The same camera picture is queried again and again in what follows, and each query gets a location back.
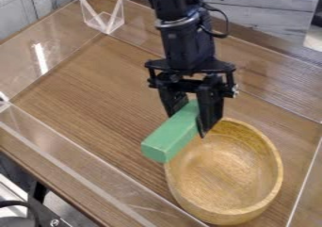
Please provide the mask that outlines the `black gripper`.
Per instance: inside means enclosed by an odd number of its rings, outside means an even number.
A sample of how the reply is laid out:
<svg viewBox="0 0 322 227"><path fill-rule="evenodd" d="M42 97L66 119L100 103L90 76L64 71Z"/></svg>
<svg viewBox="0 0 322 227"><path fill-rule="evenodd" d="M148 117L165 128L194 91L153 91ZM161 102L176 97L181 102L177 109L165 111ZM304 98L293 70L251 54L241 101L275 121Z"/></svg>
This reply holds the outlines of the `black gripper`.
<svg viewBox="0 0 322 227"><path fill-rule="evenodd" d="M148 87L158 89L168 117L172 117L188 103L185 92L196 92L198 106L196 124L200 138L204 138L223 117L223 97L233 98L237 94L233 80L235 65L211 58L192 69L174 70L164 59L156 59L148 60L144 67L149 72Z"/></svg>

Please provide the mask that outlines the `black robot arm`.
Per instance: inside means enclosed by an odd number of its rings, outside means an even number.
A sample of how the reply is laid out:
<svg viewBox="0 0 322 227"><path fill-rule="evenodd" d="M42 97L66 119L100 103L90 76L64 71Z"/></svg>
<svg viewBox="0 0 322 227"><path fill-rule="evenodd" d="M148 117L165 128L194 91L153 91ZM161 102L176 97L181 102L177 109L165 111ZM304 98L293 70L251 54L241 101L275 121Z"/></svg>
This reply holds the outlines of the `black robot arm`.
<svg viewBox="0 0 322 227"><path fill-rule="evenodd" d="M158 91L168 116L197 100L196 125L205 135L223 117L224 98L236 94L235 66L215 57L215 40L227 36L212 31L215 10L204 0L148 0L154 11L164 58L144 63L148 84Z"/></svg>

